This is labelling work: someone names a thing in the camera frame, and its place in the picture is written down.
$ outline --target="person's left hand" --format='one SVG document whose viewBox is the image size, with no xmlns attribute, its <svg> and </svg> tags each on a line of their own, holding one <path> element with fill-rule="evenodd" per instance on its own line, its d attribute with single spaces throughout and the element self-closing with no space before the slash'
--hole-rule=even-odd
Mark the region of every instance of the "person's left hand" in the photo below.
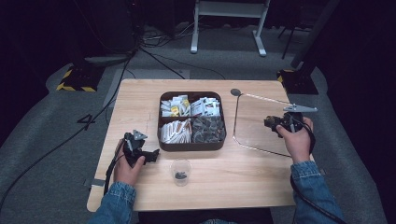
<svg viewBox="0 0 396 224">
<path fill-rule="evenodd" d="M 134 168 L 132 168 L 125 158 L 122 148 L 117 156 L 117 163 L 114 167 L 114 182 L 123 182 L 130 186 L 134 186 L 140 173 L 140 169 L 145 163 L 145 157 L 141 156 L 137 159 Z"/>
</svg>

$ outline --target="yellow black warning tape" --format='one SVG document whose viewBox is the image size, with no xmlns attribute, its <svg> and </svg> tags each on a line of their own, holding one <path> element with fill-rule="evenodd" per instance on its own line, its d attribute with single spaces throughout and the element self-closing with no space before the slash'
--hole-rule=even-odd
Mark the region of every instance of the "yellow black warning tape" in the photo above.
<svg viewBox="0 0 396 224">
<path fill-rule="evenodd" d="M 57 91 L 97 91 L 97 82 L 99 81 L 101 76 L 98 76 L 97 80 L 93 80 L 94 78 L 81 78 L 78 71 L 75 71 L 74 66 L 71 66 L 67 72 L 64 74 L 64 77 L 61 80 L 61 83 L 56 88 Z"/>
<path fill-rule="evenodd" d="M 290 69 L 282 69 L 282 70 L 279 70 L 279 71 L 276 72 L 276 77 L 277 77 L 276 80 L 277 80 L 278 82 L 282 83 L 282 85 L 283 85 L 284 83 L 283 83 L 283 77 L 282 77 L 282 75 L 285 74 L 285 73 L 293 73 L 293 72 L 295 72 L 295 71 L 294 71 L 294 70 L 290 70 Z"/>
</svg>

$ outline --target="black cable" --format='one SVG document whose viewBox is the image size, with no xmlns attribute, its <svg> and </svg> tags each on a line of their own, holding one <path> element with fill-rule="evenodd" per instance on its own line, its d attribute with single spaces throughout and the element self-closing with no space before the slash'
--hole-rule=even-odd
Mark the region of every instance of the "black cable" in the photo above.
<svg viewBox="0 0 396 224">
<path fill-rule="evenodd" d="M 168 35 L 161 35 L 161 36 L 158 36 L 156 31 L 146 31 L 146 33 L 151 33 L 151 32 L 153 32 L 155 35 L 152 35 L 151 37 L 148 37 L 148 38 L 143 38 L 145 41 L 143 41 L 143 43 L 142 43 L 141 45 L 142 45 L 143 47 L 145 47 L 145 48 L 163 47 L 163 46 L 165 46 L 166 44 L 168 44 L 168 43 L 171 42 L 171 41 L 175 41 L 175 40 L 182 39 L 182 38 L 184 38 L 186 35 L 192 35 L 193 33 L 189 33 L 189 34 L 186 34 L 186 35 L 183 35 L 183 33 L 184 33 L 185 31 L 189 30 L 189 29 L 193 29 L 193 25 L 194 25 L 194 22 L 191 23 L 191 24 L 189 24 L 189 25 L 186 26 L 185 28 L 181 28 L 180 31 L 177 31 L 177 32 L 176 32 L 176 33 L 178 33 L 178 34 L 175 35 L 174 38 L 170 38 Z M 149 44 L 149 43 L 146 43 L 146 40 L 148 40 L 148 39 L 158 39 L 158 42 L 157 42 L 157 44 Z"/>
<path fill-rule="evenodd" d="M 292 178 L 292 176 L 290 176 L 290 183 L 291 183 L 291 187 L 293 188 L 294 192 L 307 204 L 309 204 L 311 207 L 313 207 L 314 209 L 316 209 L 317 211 L 319 211 L 321 214 L 323 214 L 324 216 L 328 217 L 329 219 L 331 219 L 332 221 L 336 222 L 336 223 L 340 223 L 340 224 L 347 224 L 343 219 L 339 218 L 338 216 L 334 215 L 333 213 L 319 207 L 317 204 L 311 202 L 309 199 L 305 198 L 305 196 L 298 190 L 296 184 L 294 183 L 294 180 Z"/>
<path fill-rule="evenodd" d="M 214 72 L 214 73 L 216 73 L 216 74 L 219 74 L 224 80 L 226 80 L 225 76 L 224 76 L 222 73 L 220 73 L 220 72 L 218 72 L 218 71 L 216 71 L 216 70 L 213 70 L 213 69 L 210 69 L 210 68 L 204 68 L 204 67 L 200 67 L 200 66 L 196 66 L 196 65 L 192 65 L 192 64 L 188 64 L 188 63 L 183 63 L 183 62 L 177 61 L 177 60 L 175 60 L 175 59 L 166 58 L 166 57 L 164 57 L 164 56 L 162 56 L 162 55 L 155 54 L 155 53 L 151 53 L 151 54 L 154 55 L 154 56 L 159 56 L 159 57 L 165 58 L 165 59 L 167 59 L 167 60 L 174 61 L 174 62 L 176 62 L 176 63 L 181 63 L 181 64 L 185 64 L 185 65 L 188 65 L 188 66 L 191 66 L 191 67 L 196 67 L 196 68 L 200 68 L 200 69 L 205 69 L 205 70 L 208 70 L 208 71 L 212 71 L 212 72 Z"/>
<path fill-rule="evenodd" d="M 134 76 L 134 79 L 136 79 L 136 76 L 134 75 L 134 73 L 133 73 L 132 71 L 130 71 L 130 70 L 128 70 L 128 69 L 126 69 L 126 71 L 129 72 L 129 73 L 131 73 L 132 76 Z"/>
<path fill-rule="evenodd" d="M 108 108 L 109 108 L 110 106 L 108 106 L 107 108 L 106 108 L 106 113 L 105 113 L 105 119 L 106 119 L 106 124 L 107 124 L 107 126 L 110 124 L 110 122 L 108 121 L 108 119 L 107 119 L 107 111 L 108 111 Z"/>
<path fill-rule="evenodd" d="M 17 182 L 27 173 L 29 172 L 35 165 L 37 165 L 39 162 L 41 162 L 43 159 L 45 159 L 48 155 L 50 155 L 52 152 L 54 152 L 55 150 L 57 150 L 58 148 L 62 147 L 64 144 L 66 144 L 67 142 L 69 142 L 71 139 L 73 139 L 74 137 L 76 137 L 79 133 L 81 133 L 83 130 L 85 130 L 91 123 L 93 123 L 104 111 L 105 109 L 107 109 L 111 102 L 112 99 L 115 97 L 118 88 L 120 87 L 120 83 L 122 81 L 122 77 L 123 74 L 125 72 L 126 66 L 128 65 L 129 61 L 131 61 L 131 59 L 134 57 L 134 53 L 132 54 L 132 57 L 129 58 L 128 62 L 125 63 L 121 76 L 120 76 L 120 81 L 117 85 L 116 90 L 114 91 L 113 95 L 111 96 L 110 100 L 108 101 L 108 103 L 91 119 L 89 120 L 82 128 L 80 128 L 77 132 L 75 132 L 74 134 L 72 134 L 70 137 L 68 137 L 66 140 L 64 140 L 60 145 L 58 145 L 57 147 L 54 147 L 53 149 L 51 149 L 49 152 L 47 152 L 46 154 L 44 154 L 43 156 L 41 156 L 38 160 L 36 160 L 35 162 L 33 162 L 28 168 L 26 168 L 22 173 L 20 173 L 18 175 L 18 177 L 11 183 L 11 185 L 8 187 L 8 189 L 6 190 L 6 192 L 3 194 L 2 200 L 0 202 L 0 215 L 1 215 L 1 210 L 3 208 L 4 202 L 6 200 L 6 197 L 8 196 L 9 192 L 12 190 L 12 188 L 17 184 Z"/>
<path fill-rule="evenodd" d="M 97 66 L 97 67 L 108 67 L 111 65 L 119 64 L 119 63 L 125 63 L 126 61 L 128 61 L 128 59 L 130 57 L 131 57 L 131 54 L 126 54 L 124 57 L 122 57 L 120 59 L 106 60 L 103 62 L 90 62 L 90 61 L 87 61 L 87 62 L 92 64 L 93 66 Z"/>
<path fill-rule="evenodd" d="M 162 64 L 164 67 L 166 67 L 167 69 L 169 69 L 170 71 L 174 72 L 175 74 L 177 74 L 179 77 L 181 77 L 182 79 L 186 79 L 184 78 L 181 74 L 179 74 L 177 71 L 173 70 L 172 68 L 170 68 L 168 65 L 164 64 L 163 62 L 161 62 L 160 60 L 158 60 L 154 55 L 152 55 L 150 52 L 147 52 L 145 49 L 141 48 L 140 49 L 147 53 L 151 58 L 153 58 L 155 61 L 157 61 L 158 63 Z"/>
<path fill-rule="evenodd" d="M 123 139 L 120 139 L 120 141 L 119 141 L 119 143 L 117 145 L 117 150 L 116 150 L 116 153 L 114 154 L 113 160 L 111 160 L 111 163 L 108 165 L 108 168 L 107 168 L 107 171 L 106 171 L 106 180 L 105 180 L 105 187 L 104 187 L 104 190 L 103 190 L 103 195 L 105 195 L 107 193 L 107 191 L 108 191 L 108 185 L 110 183 L 110 177 L 113 174 L 114 166 L 116 166 L 116 163 L 119 160 L 119 159 L 117 159 L 117 157 L 118 157 L 118 155 L 120 153 L 120 150 L 123 147 L 123 143 L 122 142 L 123 142 Z"/>
<path fill-rule="evenodd" d="M 140 43 L 141 46 L 145 48 L 157 48 L 157 47 L 162 47 L 169 43 L 172 39 L 168 35 L 158 35 L 157 31 L 146 31 L 145 33 L 149 33 L 148 37 L 142 38 L 142 42 Z M 147 41 L 153 42 L 153 40 L 156 40 L 157 43 L 151 44 L 147 43 Z"/>
<path fill-rule="evenodd" d="M 295 220 L 296 220 L 296 209 L 294 209 L 294 213 L 293 213 L 293 222 L 292 222 L 292 224 L 295 224 L 295 223 L 296 223 Z"/>
<path fill-rule="evenodd" d="M 117 161 L 119 161 L 122 157 L 124 157 L 125 156 L 125 154 L 123 154 L 122 156 L 120 156 L 120 157 L 118 157 L 117 159 L 116 159 L 116 162 Z"/>
</svg>

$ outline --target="hand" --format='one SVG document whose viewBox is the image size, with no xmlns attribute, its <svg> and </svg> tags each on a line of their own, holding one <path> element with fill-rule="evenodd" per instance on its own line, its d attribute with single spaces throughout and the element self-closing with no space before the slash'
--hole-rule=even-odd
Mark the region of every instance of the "hand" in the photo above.
<svg viewBox="0 0 396 224">
<path fill-rule="evenodd" d="M 304 118 L 304 123 L 311 127 L 312 131 L 314 130 L 314 123 L 311 119 Z M 302 161 L 310 161 L 309 148 L 311 138 L 305 128 L 302 128 L 297 133 L 290 133 L 282 126 L 277 125 L 276 130 L 285 139 L 286 149 L 291 155 L 294 164 Z"/>
<path fill-rule="evenodd" d="M 132 168 L 126 160 L 121 148 L 117 157 L 117 164 L 114 167 L 114 182 L 123 182 L 133 187 L 137 182 L 137 177 L 139 176 L 140 169 L 144 163 L 145 157 L 139 157 L 137 162 L 134 164 L 134 168 Z"/>
</svg>

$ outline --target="denim jacket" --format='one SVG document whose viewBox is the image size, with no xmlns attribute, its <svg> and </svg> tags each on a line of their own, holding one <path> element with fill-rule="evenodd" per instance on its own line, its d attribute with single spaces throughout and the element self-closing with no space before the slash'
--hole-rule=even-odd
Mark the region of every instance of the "denim jacket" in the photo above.
<svg viewBox="0 0 396 224">
<path fill-rule="evenodd" d="M 311 202 L 337 217 L 343 218 L 342 212 L 314 161 L 304 161 L 291 166 L 291 176 L 300 192 Z M 133 187 L 121 182 L 114 183 L 89 223 L 130 223 L 136 191 Z M 297 204 L 296 223 L 334 223 L 328 217 L 302 201 L 295 193 Z M 203 224 L 233 224 L 233 222 L 211 219 Z"/>
</svg>

